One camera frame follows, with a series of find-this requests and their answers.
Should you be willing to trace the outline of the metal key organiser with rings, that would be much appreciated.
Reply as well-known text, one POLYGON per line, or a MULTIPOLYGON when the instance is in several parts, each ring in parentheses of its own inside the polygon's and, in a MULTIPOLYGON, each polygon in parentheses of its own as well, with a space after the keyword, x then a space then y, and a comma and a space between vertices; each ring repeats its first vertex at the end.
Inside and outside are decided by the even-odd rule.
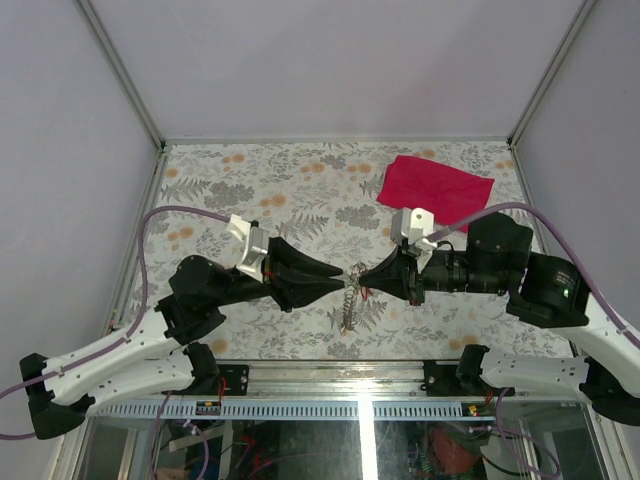
POLYGON ((358 317, 358 304, 368 300, 370 290, 368 287, 363 287, 360 284, 361 277, 367 272, 367 265, 364 262, 357 262, 346 274, 342 308, 342 336, 346 336, 349 332, 355 330, 358 317))

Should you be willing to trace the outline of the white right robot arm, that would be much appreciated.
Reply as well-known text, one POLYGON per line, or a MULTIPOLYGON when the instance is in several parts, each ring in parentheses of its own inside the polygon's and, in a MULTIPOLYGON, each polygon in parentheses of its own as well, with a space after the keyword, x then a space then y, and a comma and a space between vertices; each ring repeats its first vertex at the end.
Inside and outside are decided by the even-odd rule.
POLYGON ((609 317, 577 266, 534 253, 533 232, 492 212, 468 226, 466 247, 430 240, 427 212, 405 209, 393 219, 394 251, 359 283, 412 305, 428 292, 506 296, 507 314, 564 337, 583 350, 572 358, 508 354, 469 344, 454 365, 425 365, 427 392, 484 395, 533 391, 571 397, 601 416, 639 423, 638 332, 609 317))

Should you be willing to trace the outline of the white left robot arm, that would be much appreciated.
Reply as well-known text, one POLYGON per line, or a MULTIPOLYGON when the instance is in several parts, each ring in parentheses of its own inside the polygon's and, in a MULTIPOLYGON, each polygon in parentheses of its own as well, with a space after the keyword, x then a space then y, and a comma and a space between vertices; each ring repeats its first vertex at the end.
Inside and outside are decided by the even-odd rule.
POLYGON ((58 357, 20 361, 33 437, 52 439, 87 417, 139 396, 214 393, 219 368, 202 338, 223 324, 221 307, 269 297, 284 312, 344 286, 342 269, 315 260, 280 237, 268 239, 259 264, 245 273, 200 255, 184 258, 171 293, 140 321, 58 357))

